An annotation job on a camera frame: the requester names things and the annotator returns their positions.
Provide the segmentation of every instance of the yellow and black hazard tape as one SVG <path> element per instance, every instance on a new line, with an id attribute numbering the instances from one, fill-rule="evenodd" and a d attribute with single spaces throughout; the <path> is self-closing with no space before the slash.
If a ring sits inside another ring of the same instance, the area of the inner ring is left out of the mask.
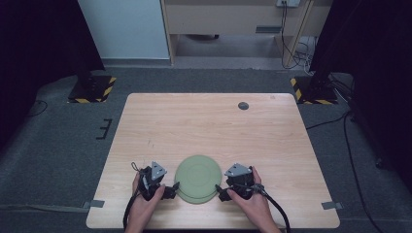
<path id="1" fill-rule="evenodd" d="M 115 84 L 115 80 L 116 80 L 115 77 L 110 78 L 109 82 L 106 85 L 103 95 L 99 96 L 99 98 L 74 98 L 74 99 L 69 99 L 69 103 L 86 104 L 86 103 L 105 102 L 107 98 L 109 97 L 110 92 L 112 91 L 113 85 Z"/>
<path id="2" fill-rule="evenodd" d="M 296 95 L 296 100 L 298 104 L 337 104 L 337 101 L 335 100 L 323 100 L 323 99 L 317 99 L 317 100 L 304 100 L 302 98 L 302 92 L 300 91 L 300 88 L 296 82 L 296 79 L 291 79 L 291 83 L 293 86 L 294 93 Z"/>

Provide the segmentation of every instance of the gray mat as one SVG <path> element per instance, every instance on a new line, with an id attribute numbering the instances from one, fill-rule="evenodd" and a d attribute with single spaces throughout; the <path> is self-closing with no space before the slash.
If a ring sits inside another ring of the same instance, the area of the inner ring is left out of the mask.
<path id="1" fill-rule="evenodd" d="M 44 86 L 32 114 L 0 157 L 0 205 L 81 207 L 97 187 L 127 95 L 133 92 L 293 93 L 290 78 L 302 71 L 119 69 L 106 103 L 68 104 L 75 77 Z M 346 103 L 299 105 L 306 126 L 341 117 Z M 105 140 L 105 118 L 113 120 Z M 395 172 L 379 170 L 355 122 L 347 121 L 351 149 L 365 203 L 385 232 L 412 232 L 412 198 Z M 376 232 L 362 209 L 349 163 L 343 121 L 308 130 L 332 199 L 344 205 L 337 229 L 293 232 Z M 1 212 L 0 232 L 100 232 L 86 227 L 86 214 Z"/>

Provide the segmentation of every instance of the light green plate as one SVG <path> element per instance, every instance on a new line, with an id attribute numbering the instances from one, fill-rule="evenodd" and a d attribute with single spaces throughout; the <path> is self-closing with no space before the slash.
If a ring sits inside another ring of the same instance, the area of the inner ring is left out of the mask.
<path id="1" fill-rule="evenodd" d="M 192 204 L 211 200 L 216 194 L 215 184 L 220 185 L 222 170 L 219 164 L 205 155 L 185 159 L 178 167 L 175 182 L 179 182 L 178 195 Z"/>

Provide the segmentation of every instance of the human hand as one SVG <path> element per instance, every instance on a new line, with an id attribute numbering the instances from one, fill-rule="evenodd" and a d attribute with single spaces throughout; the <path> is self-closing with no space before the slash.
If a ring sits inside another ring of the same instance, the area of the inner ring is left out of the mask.
<path id="1" fill-rule="evenodd" d="M 255 183 L 261 183 L 261 178 L 255 167 L 252 168 Z M 240 197 L 232 189 L 227 190 L 227 194 L 246 214 L 249 221 L 254 224 L 262 233 L 280 233 L 275 221 L 270 213 L 269 204 L 266 197 L 260 193 L 254 193 L 249 200 Z"/>
<path id="2" fill-rule="evenodd" d="M 133 192 L 137 190 L 140 174 L 137 172 L 133 181 Z M 165 185 L 161 185 L 154 193 L 154 197 L 150 201 L 146 201 L 142 195 L 138 195 L 134 200 L 128 217 L 126 233 L 140 233 L 146 227 L 154 213 L 157 203 L 161 200 L 164 193 Z"/>

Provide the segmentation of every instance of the power outlet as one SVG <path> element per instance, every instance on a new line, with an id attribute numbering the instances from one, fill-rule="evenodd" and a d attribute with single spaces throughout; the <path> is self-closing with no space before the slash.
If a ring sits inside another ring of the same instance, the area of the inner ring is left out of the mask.
<path id="1" fill-rule="evenodd" d="M 290 8 L 296 8 L 299 6 L 300 0 L 278 0 L 277 7 L 284 7 L 285 5 Z"/>

